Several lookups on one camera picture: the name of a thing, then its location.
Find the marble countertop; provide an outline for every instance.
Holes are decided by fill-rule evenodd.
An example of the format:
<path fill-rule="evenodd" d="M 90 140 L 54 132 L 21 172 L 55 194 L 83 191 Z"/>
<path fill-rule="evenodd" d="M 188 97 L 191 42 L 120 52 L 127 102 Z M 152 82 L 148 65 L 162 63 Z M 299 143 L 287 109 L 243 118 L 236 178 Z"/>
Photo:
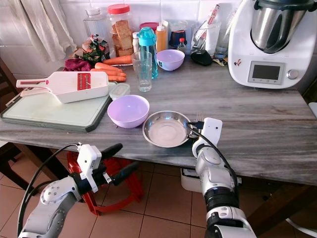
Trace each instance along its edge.
<path fill-rule="evenodd" d="M 231 78 L 227 66 L 200 66 L 189 58 L 176 71 L 159 69 L 149 92 L 138 90 L 131 66 L 124 72 L 131 94 L 150 102 L 150 114 L 171 110 L 190 120 L 198 113 L 222 120 L 218 148 L 238 175 L 317 185 L 317 119 L 294 88 L 245 87 Z M 195 167 L 192 141 L 160 148 L 148 143 L 141 129 L 117 127 L 107 114 L 89 133 L 0 121 L 0 140 L 50 148 L 80 141 L 100 150 L 122 143 L 117 154 L 122 158 Z"/>

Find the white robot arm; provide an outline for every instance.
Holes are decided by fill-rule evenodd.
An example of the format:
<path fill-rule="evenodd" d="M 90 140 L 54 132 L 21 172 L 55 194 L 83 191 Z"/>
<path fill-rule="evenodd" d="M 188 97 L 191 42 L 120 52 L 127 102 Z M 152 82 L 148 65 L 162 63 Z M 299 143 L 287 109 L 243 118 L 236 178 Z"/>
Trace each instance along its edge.
<path fill-rule="evenodd" d="M 193 154 L 197 158 L 196 172 L 207 208 L 205 238 L 256 238 L 244 212 L 239 209 L 237 189 L 225 159 L 216 148 L 222 121 L 205 118 L 204 122 L 190 124 L 197 126 L 195 129 L 202 129 L 193 145 Z"/>
<path fill-rule="evenodd" d="M 197 158 L 196 172 L 200 177 L 207 208 L 205 238 L 256 238 L 244 212 L 239 209 L 237 182 L 234 171 L 217 149 L 222 121 L 205 118 L 204 122 L 191 122 L 202 129 L 193 145 Z M 104 183 L 118 185 L 138 167 L 134 162 L 111 177 L 101 160 L 113 156 L 122 148 L 114 145 L 100 152 L 95 146 L 80 145 L 77 162 L 80 174 L 50 183 L 41 193 L 38 206 L 29 216 L 19 238 L 56 238 L 59 236 L 69 209 L 88 191 L 97 191 Z"/>
<path fill-rule="evenodd" d="M 81 200 L 83 194 L 91 190 L 96 192 L 98 186 L 104 183 L 113 183 L 117 186 L 129 177 L 138 168 L 138 162 L 126 166 L 115 176 L 109 176 L 105 172 L 106 167 L 101 163 L 103 159 L 113 156 L 121 148 L 122 144 L 116 144 L 100 152 L 96 146 L 80 145 L 77 162 L 82 172 L 72 173 L 44 188 L 39 204 L 30 214 L 18 237 L 58 237 L 68 211 Z"/>

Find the red jar lid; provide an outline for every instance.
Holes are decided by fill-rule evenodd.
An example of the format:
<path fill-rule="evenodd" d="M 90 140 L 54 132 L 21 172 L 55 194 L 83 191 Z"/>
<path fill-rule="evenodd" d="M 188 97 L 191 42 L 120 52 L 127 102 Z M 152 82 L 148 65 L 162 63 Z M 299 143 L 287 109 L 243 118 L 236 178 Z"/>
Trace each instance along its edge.
<path fill-rule="evenodd" d="M 114 4 L 108 7 L 108 13 L 110 14 L 123 14 L 130 11 L 128 4 Z"/>
<path fill-rule="evenodd" d="M 157 22 L 144 22 L 140 25 L 140 29 L 142 29 L 143 27 L 150 27 L 155 32 L 158 26 L 159 23 Z"/>

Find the small purple bowl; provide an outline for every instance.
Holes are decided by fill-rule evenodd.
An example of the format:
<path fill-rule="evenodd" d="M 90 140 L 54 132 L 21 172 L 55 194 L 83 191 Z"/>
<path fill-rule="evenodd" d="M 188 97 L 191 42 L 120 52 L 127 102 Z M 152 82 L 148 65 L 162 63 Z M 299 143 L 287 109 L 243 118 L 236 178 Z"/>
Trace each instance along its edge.
<path fill-rule="evenodd" d="M 158 65 L 166 71 L 173 71 L 179 68 L 184 58 L 185 54 L 178 50 L 165 50 L 157 53 Z"/>
<path fill-rule="evenodd" d="M 134 128 L 148 117 L 150 104 L 144 97 L 126 95 L 110 103 L 108 116 L 119 127 Z"/>

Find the stainless steel mixing bowl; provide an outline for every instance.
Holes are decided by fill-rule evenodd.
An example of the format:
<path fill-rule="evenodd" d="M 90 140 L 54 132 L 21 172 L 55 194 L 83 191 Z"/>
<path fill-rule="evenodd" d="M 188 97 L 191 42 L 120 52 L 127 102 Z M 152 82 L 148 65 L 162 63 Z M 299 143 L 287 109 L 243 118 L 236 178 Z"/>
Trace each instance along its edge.
<path fill-rule="evenodd" d="M 143 124 L 143 135 L 156 146 L 171 148 L 188 140 L 190 130 L 186 123 L 190 120 L 183 114 L 173 111 L 161 111 L 148 117 Z"/>

